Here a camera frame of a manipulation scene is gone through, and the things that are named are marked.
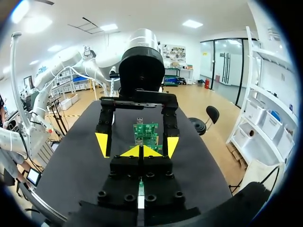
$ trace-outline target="person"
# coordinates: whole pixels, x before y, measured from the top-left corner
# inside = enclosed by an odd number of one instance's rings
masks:
[[[4,101],[0,95],[0,128],[6,128],[5,125],[5,111],[4,111]],[[24,157],[17,152],[4,150],[0,147],[0,162],[3,164],[7,172],[14,178],[18,179],[21,183],[26,183],[30,186],[29,182],[25,177],[19,172],[17,164],[21,165],[25,171],[29,172],[30,165],[24,159]]]

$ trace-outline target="wooden floor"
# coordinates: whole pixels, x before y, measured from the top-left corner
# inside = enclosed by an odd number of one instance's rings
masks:
[[[177,96],[179,106],[187,117],[196,117],[202,121],[206,121],[208,115],[205,110],[209,105],[213,105],[219,110],[220,118],[218,122],[201,138],[216,160],[227,183],[237,185],[243,178],[245,170],[241,169],[239,163],[236,162],[228,151],[225,142],[235,125],[240,109],[224,97],[204,87],[183,85],[179,87],[165,87],[164,90]],[[89,104],[95,100],[94,92],[90,92],[89,90],[80,91],[77,94],[80,98],[79,101],[64,111],[65,115],[81,115]],[[102,95],[101,88],[98,88],[97,98],[100,98]],[[66,117],[64,122],[67,121],[70,128],[77,119],[78,117]]]

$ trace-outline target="yellow triangle marker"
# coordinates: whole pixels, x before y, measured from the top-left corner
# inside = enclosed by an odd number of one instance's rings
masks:
[[[106,156],[106,148],[107,148],[107,139],[108,139],[108,135],[107,134],[103,134],[103,133],[95,133],[101,152],[103,154],[103,157],[109,158]]]
[[[129,156],[139,157],[139,145],[137,145],[134,148],[128,150],[127,152],[123,153],[120,156],[123,156],[123,157],[129,157]]]
[[[146,145],[143,146],[143,150],[144,150],[144,157],[148,157],[150,155],[152,155],[154,157],[161,157],[162,156],[161,154],[159,154],[158,152],[154,151],[153,149],[149,148]],[[121,156],[123,156],[123,157],[129,157],[129,156],[139,157],[139,145],[137,145],[134,148],[130,149],[129,151],[123,153]]]
[[[154,151],[153,149],[149,148],[146,145],[144,145],[143,147],[144,147],[144,157],[148,157],[150,155],[152,155],[154,157],[161,157],[162,156],[157,151]]]
[[[174,153],[174,151],[176,149],[178,141],[179,141],[179,137],[168,137],[167,138],[169,158],[172,157],[172,154]]]

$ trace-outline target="red fire extinguisher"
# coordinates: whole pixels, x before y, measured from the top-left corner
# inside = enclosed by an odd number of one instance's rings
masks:
[[[209,88],[209,79],[206,79],[205,80],[205,86],[204,88],[208,89]]]

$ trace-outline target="black stool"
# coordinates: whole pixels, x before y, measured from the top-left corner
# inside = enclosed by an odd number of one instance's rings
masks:
[[[196,131],[199,133],[200,136],[204,135],[207,132],[207,130],[209,130],[210,126],[212,126],[213,124],[216,124],[216,122],[218,121],[219,116],[220,116],[219,111],[211,105],[206,108],[206,112],[207,112],[209,118],[205,123],[195,117],[188,118],[192,122],[192,124],[194,125]],[[211,119],[212,121],[207,128],[206,124],[208,123],[209,119]]]

